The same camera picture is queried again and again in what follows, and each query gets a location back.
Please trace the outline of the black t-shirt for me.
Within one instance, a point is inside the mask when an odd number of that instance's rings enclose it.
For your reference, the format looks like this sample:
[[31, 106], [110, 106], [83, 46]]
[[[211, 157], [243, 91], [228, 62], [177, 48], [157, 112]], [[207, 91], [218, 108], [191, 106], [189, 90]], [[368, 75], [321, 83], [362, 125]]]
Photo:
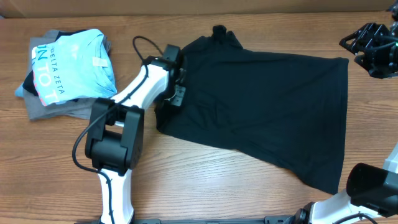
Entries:
[[254, 52], [225, 26], [182, 50], [182, 104], [155, 109], [166, 135], [292, 171], [304, 184], [336, 194], [345, 156], [346, 58]]

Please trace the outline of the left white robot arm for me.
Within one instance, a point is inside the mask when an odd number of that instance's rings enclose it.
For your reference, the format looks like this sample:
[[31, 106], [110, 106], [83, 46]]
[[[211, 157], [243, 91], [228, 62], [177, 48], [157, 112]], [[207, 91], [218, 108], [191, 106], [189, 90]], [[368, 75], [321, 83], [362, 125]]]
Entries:
[[122, 92], [95, 101], [83, 134], [90, 171], [101, 183], [103, 211], [98, 223], [133, 223], [131, 176], [143, 148], [145, 111], [155, 101], [175, 98], [184, 66], [180, 55], [148, 57]]

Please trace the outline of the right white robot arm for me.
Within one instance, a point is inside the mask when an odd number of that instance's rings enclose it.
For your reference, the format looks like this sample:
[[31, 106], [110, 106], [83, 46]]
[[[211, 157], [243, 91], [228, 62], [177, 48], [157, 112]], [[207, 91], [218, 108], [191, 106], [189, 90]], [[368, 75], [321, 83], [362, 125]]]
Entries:
[[[354, 61], [371, 77], [397, 77], [397, 24], [367, 23], [340, 40], [355, 54]], [[321, 202], [311, 202], [277, 223], [355, 223], [397, 215], [397, 149], [382, 168], [359, 163], [349, 174], [346, 188]]]

